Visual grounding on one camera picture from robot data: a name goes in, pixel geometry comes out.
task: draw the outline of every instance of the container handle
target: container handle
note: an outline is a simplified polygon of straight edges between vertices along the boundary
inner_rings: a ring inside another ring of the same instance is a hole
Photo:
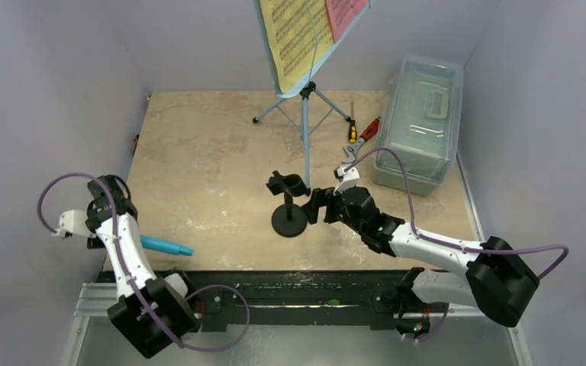
[[[428,110],[426,111],[426,116],[431,117],[431,118],[437,118],[437,119],[443,119],[446,118],[446,115],[448,115],[448,94],[445,93],[444,91],[438,90],[438,89],[434,89],[428,92],[428,95],[433,96],[432,98],[432,104],[430,105],[430,108],[428,108]],[[441,95],[441,106],[439,108],[439,113],[433,113],[433,106],[434,106],[434,101],[435,101],[435,97],[436,95]]]

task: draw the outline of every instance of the sheet music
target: sheet music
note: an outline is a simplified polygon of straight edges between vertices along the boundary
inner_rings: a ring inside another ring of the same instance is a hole
[[[353,18],[369,3],[369,0],[326,0],[333,30],[333,41],[337,42],[352,23]]]
[[[318,61],[333,45],[325,0],[259,0],[279,88],[283,92],[308,73],[313,62],[316,41],[307,1],[317,32],[315,61]]]

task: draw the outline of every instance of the screwdriver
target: screwdriver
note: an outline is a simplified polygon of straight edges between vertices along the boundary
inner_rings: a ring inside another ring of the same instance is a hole
[[[356,120],[354,120],[353,101],[352,101],[352,115],[351,115],[351,118],[349,119],[349,134],[347,136],[349,143],[355,143],[356,136],[358,136],[358,133],[356,132]]]

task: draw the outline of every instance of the black clamp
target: black clamp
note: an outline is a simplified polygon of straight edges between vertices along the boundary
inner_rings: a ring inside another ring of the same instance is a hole
[[[315,92],[315,83],[309,82],[307,86],[300,90],[300,96],[302,99],[309,99],[309,95],[311,95],[312,92]]]
[[[116,214],[130,214],[134,219],[138,220],[138,209],[131,202],[131,192],[129,192],[127,183],[117,175],[100,175],[98,180],[111,192]],[[95,234],[95,231],[102,223],[111,219],[111,207],[105,192],[99,184],[95,181],[90,181],[86,187],[89,189],[91,196],[93,196],[93,201],[86,208],[85,225],[91,233]],[[105,244],[97,236],[86,240],[87,249],[103,249],[104,247]]]
[[[302,177],[297,174],[281,175],[274,171],[266,187],[274,196],[284,194],[284,204],[277,207],[271,216],[273,229],[277,234],[287,238],[302,234],[307,228],[307,215],[300,206],[293,203],[293,197],[311,192],[302,181]]]

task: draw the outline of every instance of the gray wall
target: gray wall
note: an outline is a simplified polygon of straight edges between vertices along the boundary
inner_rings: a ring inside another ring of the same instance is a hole
[[[504,1],[465,74],[460,146],[485,234],[571,247],[523,318],[535,364],[586,364],[586,1]]]
[[[103,252],[50,237],[37,197],[66,172],[126,177],[143,91],[101,0],[0,0],[0,364],[55,366]],[[44,213],[88,203],[60,184]]]
[[[314,80],[383,89],[407,53],[465,63],[500,0],[376,0]],[[150,90],[273,88],[254,0],[105,0]]]

